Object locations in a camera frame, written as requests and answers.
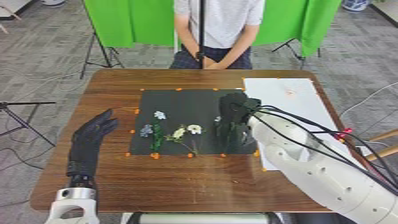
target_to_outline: tripod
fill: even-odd
[[[305,65],[305,57],[296,54],[294,49],[289,46],[289,43],[291,43],[293,40],[294,40],[294,38],[289,39],[284,42],[284,44],[271,50],[271,53],[286,46],[289,48],[289,50],[291,50],[291,54],[293,54],[296,60],[302,62],[302,65],[300,65],[300,70],[302,70],[303,69],[303,65]]]
[[[104,65],[88,61],[94,41],[97,41],[97,45],[99,45],[99,48],[101,48],[103,59],[104,59],[104,63],[106,63]],[[97,35],[95,35],[95,32],[94,32],[92,33],[92,37],[90,37],[90,44],[88,44],[88,50],[87,50],[87,55],[85,55],[85,62],[83,62],[83,69],[81,69],[79,79],[83,79],[87,65],[97,65],[103,68],[113,68],[117,65],[120,65],[120,67],[124,68],[120,60],[118,60],[118,57],[117,57],[118,52],[115,51],[113,47],[110,47],[108,50],[110,50],[110,52],[106,54],[106,49],[103,47],[103,44],[101,44],[101,41],[99,41],[99,38],[97,38]]]
[[[3,133],[0,133],[0,137],[5,136],[7,134],[14,133],[17,130],[21,130],[23,128],[26,128],[33,133],[35,135],[44,139],[44,141],[47,142],[47,144],[55,147],[55,144],[51,143],[51,141],[47,140],[46,136],[39,133],[39,131],[33,129],[33,127],[30,126],[30,121],[33,119],[33,115],[35,115],[35,112],[37,112],[37,109],[39,109],[39,106],[40,105],[46,105],[46,104],[55,104],[55,102],[31,102],[31,103],[7,103],[7,102],[1,102],[0,103],[0,111],[3,111],[8,115],[8,117],[14,119],[14,121],[19,123],[19,127],[12,128],[10,130],[7,130]],[[26,121],[21,119],[21,117],[15,115],[15,113],[12,112],[12,110],[8,109],[8,106],[24,106],[24,105],[35,105],[33,106],[33,110],[30,112],[30,115],[28,115],[28,119]]]

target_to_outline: black mat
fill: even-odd
[[[161,120],[159,126],[163,134],[172,135],[181,124],[197,124],[206,132],[200,136],[186,135],[182,143],[191,147],[191,139],[198,148],[200,154],[250,154],[255,151],[255,143],[241,145],[227,150],[220,149],[214,132],[214,118],[218,116],[218,98],[229,93],[241,90],[147,90],[142,93],[140,113],[134,117],[134,135],[131,139],[131,154],[149,155],[152,137],[140,137],[140,129],[145,124],[150,124],[154,112],[165,113],[166,119]],[[159,154],[175,155],[188,154],[188,150],[181,144],[163,141]]]

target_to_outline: light stand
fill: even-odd
[[[35,112],[37,112],[37,108],[44,104],[55,104],[55,102],[30,102],[30,103],[7,103],[7,102],[0,102],[0,111],[3,111],[7,113],[7,115],[10,116],[10,118],[14,119],[14,121],[21,125],[14,129],[10,129],[3,133],[0,133],[0,137],[3,135],[10,134],[12,132],[15,132],[17,130],[21,130],[23,128],[26,128],[35,133],[35,135],[44,139],[44,141],[47,142],[47,144],[55,147],[55,144],[47,140],[46,136],[39,133],[39,131],[30,126],[30,121],[31,121],[31,118],[33,118],[33,115],[35,115]],[[31,110],[30,115],[28,115],[28,120],[26,121],[21,119],[21,117],[14,114],[12,110],[8,109],[8,106],[24,106],[24,105],[35,105],[33,110]]]
[[[206,0],[198,2],[198,52],[195,57],[198,60],[198,68],[204,69],[204,22],[206,22]]]
[[[302,62],[302,65],[300,65],[300,70],[302,70],[302,69],[303,69],[303,65],[305,65],[305,57],[302,57],[302,56],[296,54],[294,49],[293,49],[291,46],[289,46],[289,43],[291,43],[293,40],[294,40],[294,38],[289,39],[289,40],[284,42],[284,44],[271,50],[271,53],[273,53],[273,52],[286,46],[286,47],[289,48],[289,50],[291,50],[291,54],[293,54],[296,60]]]
[[[81,73],[79,73],[79,79],[83,79],[87,65],[97,65],[103,68],[113,68],[118,65],[120,68],[124,68],[118,57],[117,57],[118,52],[115,51],[113,47],[108,47],[108,53],[106,53],[106,49],[104,49],[104,46],[103,46],[103,43],[101,43],[101,40],[99,40],[99,37],[97,37],[97,34],[95,34],[95,28],[94,28],[94,24],[92,24],[92,20],[90,20],[90,14],[88,14],[88,10],[87,10],[87,7],[85,7],[85,0],[81,0],[81,3],[83,3],[83,10],[85,10],[85,14],[87,14],[87,17],[88,17],[90,27],[92,27],[94,33],[92,33],[92,37],[90,37],[90,44],[88,44],[88,50],[87,50],[87,55],[85,55],[85,62],[83,62],[83,69],[81,69]],[[97,41],[97,45],[99,45],[99,48],[101,48],[101,54],[103,54],[103,59],[104,59],[104,63],[106,63],[104,65],[88,61],[94,41]]]

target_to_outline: white paper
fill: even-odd
[[[262,105],[271,105],[286,112],[307,118],[321,124],[330,130],[337,130],[321,98],[316,94],[310,79],[271,79],[271,78],[246,78],[245,79],[245,93],[250,98],[261,100]],[[302,126],[317,131],[317,129],[298,122]],[[348,153],[348,148],[330,135],[317,135],[319,139],[326,140],[337,149]],[[277,170],[264,158],[264,147],[259,144],[261,162],[266,170]]]

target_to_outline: white shirt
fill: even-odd
[[[200,0],[174,0],[174,12],[190,16],[190,30],[198,43]],[[206,0],[204,46],[230,48],[245,25],[262,22],[264,0]]]

